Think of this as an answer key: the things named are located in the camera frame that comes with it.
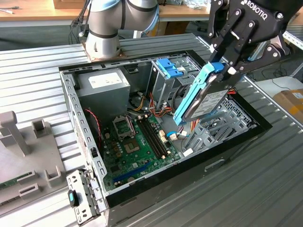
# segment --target cardboard box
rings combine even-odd
[[[303,123],[303,89],[281,91],[273,99],[295,119]]]
[[[81,9],[85,0],[53,0],[55,9]]]

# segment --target background desk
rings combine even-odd
[[[80,9],[55,9],[53,0],[5,0],[1,7],[19,6],[15,14],[0,12],[0,27],[70,25]],[[160,21],[208,20],[206,8],[191,9],[187,6],[160,6]]]

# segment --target aluminum table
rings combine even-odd
[[[208,44],[192,34],[122,40],[128,56],[192,49],[203,59]],[[58,66],[88,62],[81,45],[0,52],[0,112],[14,110],[18,127],[43,118],[53,129],[66,171],[84,166],[64,102]],[[273,128],[232,162],[119,226],[301,226],[303,126],[245,77],[239,93]],[[0,226],[77,226],[67,188],[0,218]],[[87,227],[102,226],[100,218]]]

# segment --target circuit board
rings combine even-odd
[[[30,174],[30,173],[26,173],[26,174],[23,174],[23,175],[18,176],[18,177],[16,177],[16,178],[13,178],[13,179],[11,179],[11,180],[9,180],[9,181],[0,183],[0,190],[17,184],[17,183],[18,183],[18,182],[17,182],[18,179],[23,178],[23,177],[26,177],[26,176],[28,176],[29,174]]]
[[[154,136],[156,135],[160,139],[159,131],[161,127],[156,118],[149,116],[145,120],[152,125]],[[125,137],[124,140],[118,139],[113,125],[102,131],[105,138],[103,142],[103,161],[107,168],[107,175],[104,177],[107,191],[180,159],[179,154],[169,142],[166,146],[162,144],[162,147],[166,148],[167,155],[157,154],[158,151],[155,151],[155,149],[152,149],[153,146],[149,145],[139,120],[132,119],[131,123],[136,134],[132,137]]]

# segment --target wooden shelf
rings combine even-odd
[[[5,0],[0,8],[19,6],[13,15],[0,12],[0,21],[72,20],[80,9],[55,9],[53,0]],[[160,17],[205,17],[206,9],[191,9],[187,6],[160,6]]]

